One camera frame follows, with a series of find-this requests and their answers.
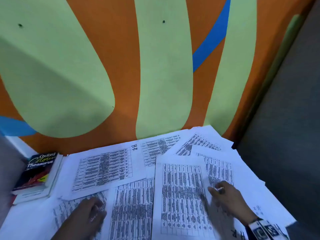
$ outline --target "blue painted stripe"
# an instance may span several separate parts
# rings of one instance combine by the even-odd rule
[[[226,37],[228,18],[230,10],[231,0],[226,0],[224,7],[208,33],[205,40],[199,46],[199,48],[194,52],[192,56],[193,60],[193,72],[195,72],[199,66],[205,61],[205,59],[214,51],[214,49],[220,44],[220,42]]]
[[[0,132],[5,136],[30,136],[36,133],[25,121],[0,116]]]

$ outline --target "painted wall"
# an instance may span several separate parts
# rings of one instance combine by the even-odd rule
[[[0,0],[0,130],[64,154],[203,124],[233,140],[313,1]]]

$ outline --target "book cover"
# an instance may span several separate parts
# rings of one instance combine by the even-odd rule
[[[31,157],[13,191],[44,185],[58,153],[44,153]]]

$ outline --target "person's left hand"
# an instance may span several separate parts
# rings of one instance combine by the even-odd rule
[[[102,205],[95,197],[84,199],[62,223],[51,240],[87,240],[93,237],[107,214],[106,211],[98,211],[98,207]]]

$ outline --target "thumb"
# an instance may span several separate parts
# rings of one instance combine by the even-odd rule
[[[217,190],[215,190],[214,188],[212,187],[208,187],[208,191],[209,193],[212,195],[213,198],[219,200],[220,197],[221,197],[221,194],[219,194],[219,192]]]
[[[95,234],[99,230],[106,215],[107,215],[106,211],[99,211],[97,213],[97,216],[90,223],[89,231],[91,234]]]

